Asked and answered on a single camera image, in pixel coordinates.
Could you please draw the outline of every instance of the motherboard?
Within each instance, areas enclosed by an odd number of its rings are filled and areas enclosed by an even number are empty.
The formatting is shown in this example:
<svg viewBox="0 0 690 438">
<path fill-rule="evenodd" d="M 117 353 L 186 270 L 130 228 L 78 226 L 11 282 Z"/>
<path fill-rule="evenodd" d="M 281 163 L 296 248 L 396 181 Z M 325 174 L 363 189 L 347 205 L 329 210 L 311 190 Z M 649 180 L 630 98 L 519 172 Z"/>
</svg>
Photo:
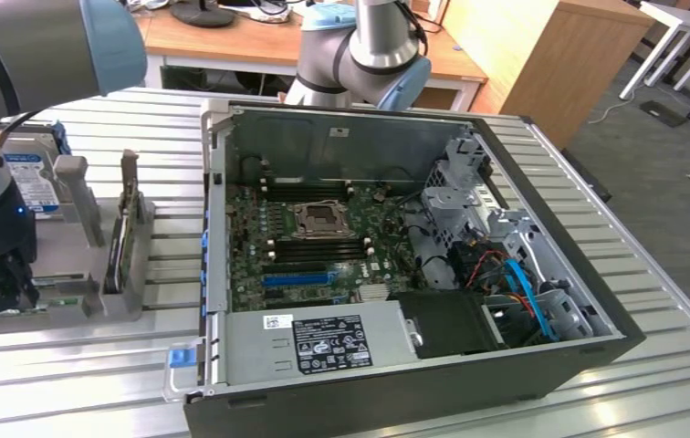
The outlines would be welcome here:
<svg viewBox="0 0 690 438">
<path fill-rule="evenodd" d="M 230 185 L 233 311 L 385 300 L 424 287 L 408 199 L 375 182 Z"/>
</svg>

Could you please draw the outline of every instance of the blue latch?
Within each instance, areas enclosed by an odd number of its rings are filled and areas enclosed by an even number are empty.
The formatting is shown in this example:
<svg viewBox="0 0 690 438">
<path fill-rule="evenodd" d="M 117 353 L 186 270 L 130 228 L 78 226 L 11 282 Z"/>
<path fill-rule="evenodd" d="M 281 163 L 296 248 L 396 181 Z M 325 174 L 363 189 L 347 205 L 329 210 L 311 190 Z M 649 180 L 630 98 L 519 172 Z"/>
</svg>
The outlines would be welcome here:
<svg viewBox="0 0 690 438">
<path fill-rule="evenodd" d="M 197 349 L 173 349 L 170 351 L 170 368 L 197 366 Z"/>
</svg>

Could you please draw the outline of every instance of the blue hard drive label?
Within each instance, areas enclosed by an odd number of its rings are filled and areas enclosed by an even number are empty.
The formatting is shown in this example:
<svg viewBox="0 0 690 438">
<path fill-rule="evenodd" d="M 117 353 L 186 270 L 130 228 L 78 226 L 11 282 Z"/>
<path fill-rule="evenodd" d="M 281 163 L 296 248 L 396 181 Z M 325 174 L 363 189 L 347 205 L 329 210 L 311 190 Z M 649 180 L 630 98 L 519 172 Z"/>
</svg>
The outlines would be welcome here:
<svg viewBox="0 0 690 438">
<path fill-rule="evenodd" d="M 55 212 L 59 200 L 51 181 L 53 174 L 45 168 L 42 156 L 35 153 L 6 153 L 5 160 L 29 209 L 38 213 Z"/>
<path fill-rule="evenodd" d="M 303 374 L 372 366 L 359 315 L 295 321 L 297 364 Z"/>
</svg>

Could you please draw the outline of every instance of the gray carpet floor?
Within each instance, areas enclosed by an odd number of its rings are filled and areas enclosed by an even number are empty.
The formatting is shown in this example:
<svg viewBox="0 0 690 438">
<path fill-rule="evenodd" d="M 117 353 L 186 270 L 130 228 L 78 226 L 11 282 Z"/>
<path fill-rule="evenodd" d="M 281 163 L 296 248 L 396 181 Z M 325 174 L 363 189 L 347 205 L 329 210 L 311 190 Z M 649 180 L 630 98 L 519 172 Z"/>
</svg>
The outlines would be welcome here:
<svg viewBox="0 0 690 438">
<path fill-rule="evenodd" d="M 618 93 L 637 68 L 630 61 L 590 120 L 621 102 Z M 608 206 L 690 297 L 690 121 L 670 128 L 639 108 L 655 100 L 686 115 L 690 99 L 659 86 L 682 103 L 661 89 L 638 89 L 630 105 L 582 127 L 570 151 L 611 191 Z"/>
</svg>

